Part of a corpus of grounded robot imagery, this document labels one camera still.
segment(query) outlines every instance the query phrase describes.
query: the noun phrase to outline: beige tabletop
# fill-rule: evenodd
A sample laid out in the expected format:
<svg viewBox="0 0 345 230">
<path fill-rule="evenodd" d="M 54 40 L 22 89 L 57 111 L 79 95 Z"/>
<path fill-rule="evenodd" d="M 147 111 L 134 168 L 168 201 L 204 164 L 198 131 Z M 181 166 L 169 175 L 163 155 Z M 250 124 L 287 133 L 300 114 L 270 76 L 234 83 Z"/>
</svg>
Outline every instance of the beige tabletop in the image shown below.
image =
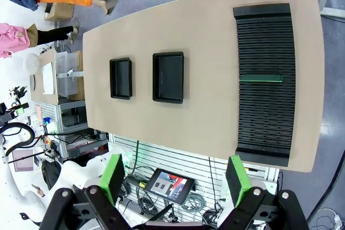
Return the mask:
<svg viewBox="0 0 345 230">
<path fill-rule="evenodd" d="M 56 76 L 53 76 L 53 82 L 54 82 L 54 94 L 43 94 L 44 88 L 43 88 L 43 74 L 42 74 L 42 68 L 52 63 L 53 65 L 53 75 L 56 75 L 56 66 L 55 66 L 55 50 L 51 49 L 39 56 L 40 64 L 37 73 L 34 75 L 35 79 L 35 88 L 34 90 L 31 90 L 31 100 L 35 102 L 42 102 L 42 103 L 48 103 L 48 104 L 54 104 L 57 105 L 58 100 L 58 93 L 57 93 L 57 81 Z"/>
<path fill-rule="evenodd" d="M 317 0 L 178 0 L 84 34 L 88 125 L 123 137 L 228 159 L 238 131 L 237 6 L 289 3 L 296 103 L 288 170 L 311 171 L 321 126 L 324 52 Z M 152 100 L 152 55 L 183 51 L 183 104 Z M 130 57 L 133 97 L 112 99 L 109 60 Z"/>
</svg>

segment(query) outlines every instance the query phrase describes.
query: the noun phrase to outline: white wall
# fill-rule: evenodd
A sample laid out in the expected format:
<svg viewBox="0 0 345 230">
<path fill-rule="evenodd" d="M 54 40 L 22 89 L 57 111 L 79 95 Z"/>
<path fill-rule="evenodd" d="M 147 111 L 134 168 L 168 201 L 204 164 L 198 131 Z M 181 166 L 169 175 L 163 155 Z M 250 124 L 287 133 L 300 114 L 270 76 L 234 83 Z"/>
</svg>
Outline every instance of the white wall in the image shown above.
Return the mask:
<svg viewBox="0 0 345 230">
<path fill-rule="evenodd" d="M 0 23 L 8 23 L 26 28 L 35 23 L 37 28 L 42 31 L 54 28 L 53 22 L 44 21 L 44 6 L 40 6 L 35 12 L 6 0 L 0 0 L 0 6 Z M 12 89 L 14 86 L 29 86 L 29 77 L 24 75 L 22 70 L 23 59 L 28 53 L 39 54 L 41 51 L 42 47 L 30 48 L 14 53 L 12 58 L 0 59 L 0 102 L 5 102 L 9 107 L 11 105 L 9 89 Z M 30 101 L 30 91 L 28 91 L 26 96 L 21 99 L 21 102 Z M 31 110 L 27 109 L 25 116 L 29 116 L 30 114 Z M 34 172 L 16 172 L 13 175 L 22 194 L 27 190 L 34 190 L 31 187 L 31 183 L 36 186 L 41 185 L 40 187 L 42 188 L 43 178 L 40 170 L 35 170 Z M 11 199 L 8 197 L 8 193 L 2 192 L 0 192 L 0 222 L 1 229 L 38 229 L 30 220 L 23 221 L 21 219 L 19 211 L 16 211 L 11 206 Z"/>
</svg>

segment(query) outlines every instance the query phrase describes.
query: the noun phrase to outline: white paper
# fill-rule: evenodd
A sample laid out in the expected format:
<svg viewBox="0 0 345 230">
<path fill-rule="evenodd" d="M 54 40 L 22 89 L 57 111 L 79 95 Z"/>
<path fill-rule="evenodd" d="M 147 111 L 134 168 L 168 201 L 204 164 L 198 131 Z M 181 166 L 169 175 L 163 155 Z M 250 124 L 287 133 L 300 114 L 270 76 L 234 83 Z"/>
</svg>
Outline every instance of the white paper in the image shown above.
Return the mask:
<svg viewBox="0 0 345 230">
<path fill-rule="evenodd" d="M 53 65 L 49 63 L 42 68 L 43 94 L 54 94 Z"/>
</svg>

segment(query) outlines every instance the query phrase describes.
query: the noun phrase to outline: power plug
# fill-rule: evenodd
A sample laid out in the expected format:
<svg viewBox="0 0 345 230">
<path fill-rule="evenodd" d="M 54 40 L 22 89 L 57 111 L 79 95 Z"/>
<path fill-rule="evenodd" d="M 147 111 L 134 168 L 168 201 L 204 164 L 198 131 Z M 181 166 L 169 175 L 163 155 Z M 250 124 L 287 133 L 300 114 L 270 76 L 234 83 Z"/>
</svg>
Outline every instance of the power plug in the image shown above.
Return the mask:
<svg viewBox="0 0 345 230">
<path fill-rule="evenodd" d="M 340 230 L 341 227 L 343 226 L 343 223 L 341 222 L 339 215 L 335 215 L 334 222 L 335 222 L 334 230 Z"/>
</svg>

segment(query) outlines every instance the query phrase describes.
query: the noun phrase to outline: gray floor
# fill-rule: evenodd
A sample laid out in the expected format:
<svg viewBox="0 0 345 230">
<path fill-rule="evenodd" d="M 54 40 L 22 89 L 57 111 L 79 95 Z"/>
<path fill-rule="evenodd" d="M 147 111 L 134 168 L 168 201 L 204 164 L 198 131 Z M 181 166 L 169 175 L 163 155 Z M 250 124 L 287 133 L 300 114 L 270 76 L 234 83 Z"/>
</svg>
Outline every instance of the gray floor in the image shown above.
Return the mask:
<svg viewBox="0 0 345 230">
<path fill-rule="evenodd" d="M 174 0 L 120 0 L 111 16 L 104 16 L 98 8 L 79 6 L 75 7 L 74 14 L 81 22 L 80 31 L 86 32 L 117 18 L 170 1 Z M 328 0 L 327 6 L 344 9 L 345 0 Z M 322 26 L 326 54 L 325 102 L 314 169 L 311 173 L 284 171 L 284 189 L 293 190 L 297 194 L 306 216 L 326 190 L 345 148 L 345 24 L 322 18 Z M 72 51 L 81 50 L 81 34 L 75 43 L 69 46 Z M 342 191 L 344 186 L 345 172 L 340 176 L 337 186 L 324 205 L 333 208 L 342 219 L 345 219 L 345 197 L 344 190 Z M 319 215 L 332 214 L 320 212 Z M 319 224 L 329 226 L 329 220 L 322 218 Z"/>
</svg>

